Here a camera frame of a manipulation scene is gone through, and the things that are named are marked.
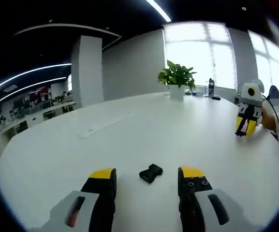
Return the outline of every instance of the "office desk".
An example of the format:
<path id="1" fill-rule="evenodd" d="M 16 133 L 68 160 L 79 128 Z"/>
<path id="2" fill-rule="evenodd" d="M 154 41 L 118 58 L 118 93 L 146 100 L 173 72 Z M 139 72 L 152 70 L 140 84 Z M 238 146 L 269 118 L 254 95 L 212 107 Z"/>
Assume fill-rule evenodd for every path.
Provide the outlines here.
<path id="1" fill-rule="evenodd" d="M 62 104 L 58 104 L 52 107 L 49 107 L 47 109 L 43 109 L 41 111 L 38 111 L 34 114 L 31 115 L 26 115 L 24 118 L 21 119 L 17 119 L 15 121 L 13 121 L 12 123 L 6 125 L 1 131 L 0 131 L 0 156 L 2 155 L 5 147 L 7 146 L 7 144 L 9 143 L 9 141 L 11 140 L 11 138 L 16 135 L 16 131 L 15 128 L 22 122 L 26 121 L 27 125 L 29 128 L 42 123 L 44 121 L 44 117 L 43 114 L 50 112 L 50 111 L 55 111 L 59 108 L 62 107 L 68 107 L 71 105 L 76 104 L 76 102 L 72 101 L 72 102 L 65 102 Z"/>
<path id="2" fill-rule="evenodd" d="M 45 121 L 15 136 L 0 159 L 0 189 L 27 228 L 39 227 L 95 170 L 117 169 L 113 232 L 181 232 L 177 170 L 203 170 L 257 225 L 279 209 L 279 144 L 262 126 L 234 135 L 238 107 L 227 100 L 163 93 L 107 101 Z M 155 163 L 149 185 L 139 172 Z"/>

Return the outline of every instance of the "black ceiling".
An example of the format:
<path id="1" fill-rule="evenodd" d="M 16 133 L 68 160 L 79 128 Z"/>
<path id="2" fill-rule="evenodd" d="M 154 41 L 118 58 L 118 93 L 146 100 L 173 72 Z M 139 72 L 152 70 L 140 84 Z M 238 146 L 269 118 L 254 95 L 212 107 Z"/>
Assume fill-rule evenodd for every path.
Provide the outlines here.
<path id="1" fill-rule="evenodd" d="M 224 22 L 228 27 L 249 29 L 272 39 L 266 16 L 261 8 L 254 5 L 254 1 L 155 1 L 171 17 L 172 22 Z M 68 27 L 47 27 L 15 35 L 30 27 L 60 23 L 104 30 L 109 28 L 108 31 L 122 36 L 121 42 L 159 29 L 166 22 L 145 0 L 5 1 L 0 3 L 0 82 L 31 69 L 70 63 L 73 44 L 81 34 L 102 37 L 103 47 L 117 38 L 89 29 Z M 66 67 L 43 70 L 17 78 L 11 84 L 24 87 L 68 73 L 70 68 Z"/>

